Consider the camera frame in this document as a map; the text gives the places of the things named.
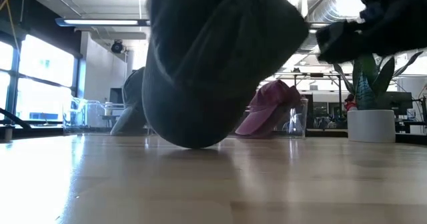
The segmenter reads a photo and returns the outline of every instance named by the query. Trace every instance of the window frame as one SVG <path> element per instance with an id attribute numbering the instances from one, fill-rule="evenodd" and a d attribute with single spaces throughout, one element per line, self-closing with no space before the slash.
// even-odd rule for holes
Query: window frame
<path id="1" fill-rule="evenodd" d="M 71 94 L 73 97 L 77 97 L 77 81 L 78 81 L 78 71 L 80 66 L 80 59 L 74 56 L 74 66 L 73 66 L 73 82 L 70 87 L 66 87 L 64 85 L 61 85 L 59 83 L 48 81 L 28 75 L 24 75 L 19 73 L 19 62 L 20 62 L 20 53 L 18 52 L 18 49 L 16 48 L 15 40 L 10 37 L 5 37 L 3 35 L 0 35 L 0 41 L 3 43 L 6 43 L 8 45 L 11 45 L 13 47 L 13 60 L 12 60 L 12 67 L 10 70 L 4 70 L 0 69 L 0 71 L 9 74 L 10 81 L 9 81 L 9 88 L 7 90 L 7 96 L 6 96 L 6 111 L 10 113 L 16 114 L 16 105 L 17 105 L 17 95 L 18 95 L 18 81 L 19 78 L 27 78 L 31 79 L 32 81 L 36 81 L 38 83 L 43 83 L 47 85 L 51 85 L 54 87 L 65 87 L 71 90 Z M 22 41 L 18 39 L 18 46 L 19 50 L 21 50 L 22 47 Z M 30 121 L 30 120 L 24 120 L 28 124 L 32 125 L 41 125 L 44 124 L 45 121 Z M 10 124 L 10 120 L 3 119 L 0 120 L 0 125 L 4 124 Z M 62 121 L 48 121 L 49 124 L 62 124 Z"/>

